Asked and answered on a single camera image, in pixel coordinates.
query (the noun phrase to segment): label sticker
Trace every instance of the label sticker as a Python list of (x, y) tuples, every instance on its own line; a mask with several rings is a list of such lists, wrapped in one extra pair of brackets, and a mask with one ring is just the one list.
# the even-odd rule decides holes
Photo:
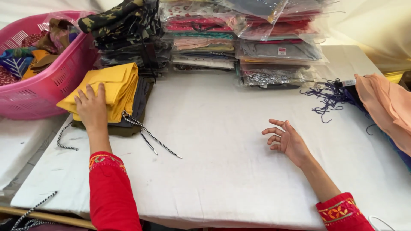
[(279, 55), (286, 55), (287, 54), (287, 50), (285, 48), (279, 47), (278, 48), (278, 54)]
[(355, 85), (357, 83), (357, 81), (355, 79), (352, 80), (346, 80), (342, 82), (342, 86), (346, 87), (346, 86), (352, 86)]

